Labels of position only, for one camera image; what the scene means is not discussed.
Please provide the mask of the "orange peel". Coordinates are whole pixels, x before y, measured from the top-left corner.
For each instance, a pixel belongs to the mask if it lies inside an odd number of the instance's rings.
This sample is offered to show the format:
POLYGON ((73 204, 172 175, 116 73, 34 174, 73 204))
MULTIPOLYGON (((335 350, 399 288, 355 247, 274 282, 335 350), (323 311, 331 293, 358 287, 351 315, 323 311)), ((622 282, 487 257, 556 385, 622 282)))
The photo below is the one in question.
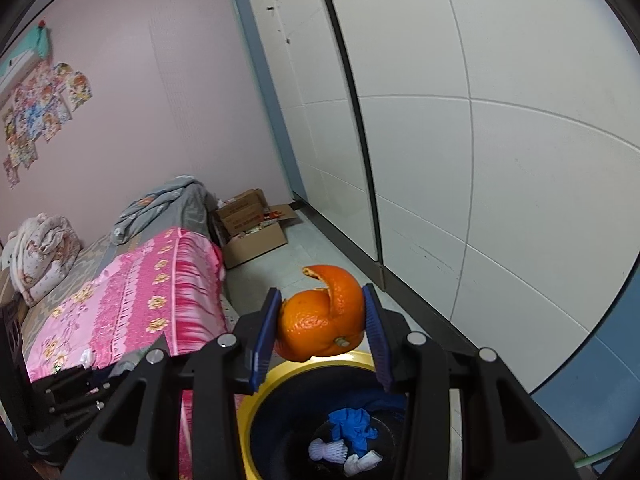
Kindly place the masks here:
POLYGON ((366 307, 356 278, 339 266, 314 264, 302 269, 317 288, 283 301, 274 350, 287 361, 339 356, 364 339, 366 307))

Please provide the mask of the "yellow rimmed black trash bin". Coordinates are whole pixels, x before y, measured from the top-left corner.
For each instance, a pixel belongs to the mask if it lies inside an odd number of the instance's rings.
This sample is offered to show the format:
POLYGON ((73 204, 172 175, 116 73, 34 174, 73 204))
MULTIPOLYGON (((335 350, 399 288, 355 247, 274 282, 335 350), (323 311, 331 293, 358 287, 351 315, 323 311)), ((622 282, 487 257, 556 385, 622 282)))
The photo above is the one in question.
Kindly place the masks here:
POLYGON ((370 354, 354 351, 306 363, 283 362, 258 393, 240 403, 238 424, 249 479, 344 479, 344 467, 312 460, 309 443, 332 440, 330 414, 362 408, 378 435, 368 448, 382 462, 357 479, 391 479, 398 462, 407 399, 383 390, 370 354))

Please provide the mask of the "blue crumpled glove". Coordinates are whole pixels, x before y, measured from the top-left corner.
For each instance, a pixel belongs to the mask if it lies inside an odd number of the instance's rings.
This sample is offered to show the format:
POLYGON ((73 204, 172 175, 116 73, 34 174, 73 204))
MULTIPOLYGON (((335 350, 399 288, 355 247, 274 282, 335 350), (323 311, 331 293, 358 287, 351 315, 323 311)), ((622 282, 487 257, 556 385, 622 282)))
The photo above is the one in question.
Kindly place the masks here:
POLYGON ((331 438, 345 440, 358 457, 369 452, 369 442, 378 437, 370 414, 363 408, 342 408, 329 414, 331 438))

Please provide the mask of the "folded white floral quilt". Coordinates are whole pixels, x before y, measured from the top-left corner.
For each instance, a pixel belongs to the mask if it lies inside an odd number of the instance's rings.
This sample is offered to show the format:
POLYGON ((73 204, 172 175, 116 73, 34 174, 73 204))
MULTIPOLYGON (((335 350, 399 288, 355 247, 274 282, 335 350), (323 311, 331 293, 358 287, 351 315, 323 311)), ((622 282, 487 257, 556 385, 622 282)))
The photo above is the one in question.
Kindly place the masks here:
POLYGON ((9 274, 27 307, 52 292, 70 273, 80 253, 78 235, 64 216, 26 219, 9 235, 9 274))

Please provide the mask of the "pink floral bed sheet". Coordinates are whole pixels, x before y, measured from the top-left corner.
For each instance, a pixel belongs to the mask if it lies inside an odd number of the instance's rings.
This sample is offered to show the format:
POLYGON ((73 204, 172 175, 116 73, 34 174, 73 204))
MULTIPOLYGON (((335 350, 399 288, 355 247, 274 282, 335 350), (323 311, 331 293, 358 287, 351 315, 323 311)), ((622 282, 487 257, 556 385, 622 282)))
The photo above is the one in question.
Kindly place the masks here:
MULTIPOLYGON (((170 356, 201 350, 229 330, 223 281, 221 249, 200 233, 170 228, 115 258, 54 309, 29 353, 28 376, 77 365, 130 373, 158 338, 170 356)), ((195 479, 189 440, 179 443, 178 479, 195 479)))

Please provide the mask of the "grey floral pillow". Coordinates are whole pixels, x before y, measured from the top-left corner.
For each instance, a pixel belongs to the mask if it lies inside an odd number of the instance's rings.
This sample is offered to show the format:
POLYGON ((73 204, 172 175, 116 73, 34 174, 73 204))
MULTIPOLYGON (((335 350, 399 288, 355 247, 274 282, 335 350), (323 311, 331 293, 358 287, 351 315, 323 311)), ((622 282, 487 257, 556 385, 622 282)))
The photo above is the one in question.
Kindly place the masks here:
POLYGON ((197 232, 217 243, 216 209, 216 197, 202 182, 176 177, 147 192, 119 215, 111 230, 111 244, 124 246, 135 240, 142 244, 169 228, 197 232))

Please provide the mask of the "open cardboard box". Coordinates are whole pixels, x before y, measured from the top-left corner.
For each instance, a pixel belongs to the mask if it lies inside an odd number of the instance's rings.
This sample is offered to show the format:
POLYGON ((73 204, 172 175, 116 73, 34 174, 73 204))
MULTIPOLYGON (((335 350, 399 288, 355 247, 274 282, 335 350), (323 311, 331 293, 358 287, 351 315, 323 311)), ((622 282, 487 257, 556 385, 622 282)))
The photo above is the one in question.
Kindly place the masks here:
POLYGON ((215 226, 226 268, 236 268, 288 244, 283 225, 297 219, 289 204, 270 206, 260 188, 220 200, 215 226))

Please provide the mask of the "white wardrobe sliding doors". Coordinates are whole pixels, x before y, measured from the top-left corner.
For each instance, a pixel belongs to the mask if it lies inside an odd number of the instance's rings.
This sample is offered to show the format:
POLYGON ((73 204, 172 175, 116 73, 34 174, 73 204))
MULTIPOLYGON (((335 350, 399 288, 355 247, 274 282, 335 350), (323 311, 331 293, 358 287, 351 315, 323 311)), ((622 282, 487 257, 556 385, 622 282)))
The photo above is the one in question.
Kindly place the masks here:
POLYGON ((239 0, 295 191, 587 454, 639 417, 639 55, 604 0, 239 0))

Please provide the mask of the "cartoon posters on wall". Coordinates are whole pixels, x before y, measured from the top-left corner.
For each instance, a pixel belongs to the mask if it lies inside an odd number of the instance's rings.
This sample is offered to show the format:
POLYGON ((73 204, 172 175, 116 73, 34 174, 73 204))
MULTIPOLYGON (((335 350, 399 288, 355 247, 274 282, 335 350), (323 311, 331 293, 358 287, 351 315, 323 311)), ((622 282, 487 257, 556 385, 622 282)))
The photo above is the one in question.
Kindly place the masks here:
POLYGON ((93 97, 89 78, 70 64, 37 63, 1 107, 2 167, 10 188, 20 183, 18 170, 38 159, 37 141, 49 143, 93 97))

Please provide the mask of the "wall air conditioner with cover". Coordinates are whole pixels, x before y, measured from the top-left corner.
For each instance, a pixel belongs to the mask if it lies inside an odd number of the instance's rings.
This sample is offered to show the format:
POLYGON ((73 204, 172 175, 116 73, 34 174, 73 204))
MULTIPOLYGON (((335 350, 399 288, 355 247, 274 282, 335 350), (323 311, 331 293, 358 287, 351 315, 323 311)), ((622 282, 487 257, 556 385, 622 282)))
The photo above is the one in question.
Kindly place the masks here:
POLYGON ((50 56, 51 44, 45 21, 40 21, 1 63, 1 103, 9 99, 11 90, 41 61, 50 56))

